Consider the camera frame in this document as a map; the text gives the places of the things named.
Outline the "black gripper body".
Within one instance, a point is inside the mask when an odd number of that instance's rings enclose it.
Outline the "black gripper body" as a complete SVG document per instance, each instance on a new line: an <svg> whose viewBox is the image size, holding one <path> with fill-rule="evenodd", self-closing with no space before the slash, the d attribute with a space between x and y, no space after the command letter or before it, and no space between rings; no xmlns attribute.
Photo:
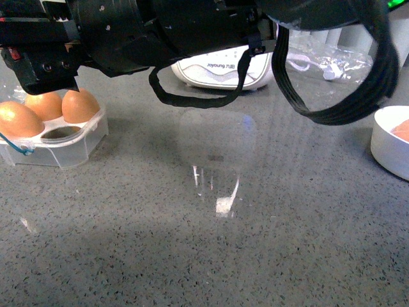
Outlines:
<svg viewBox="0 0 409 307"><path fill-rule="evenodd" d="M1 1L1 57L23 90L75 90L80 67L95 68L81 38L80 1Z"/></svg>

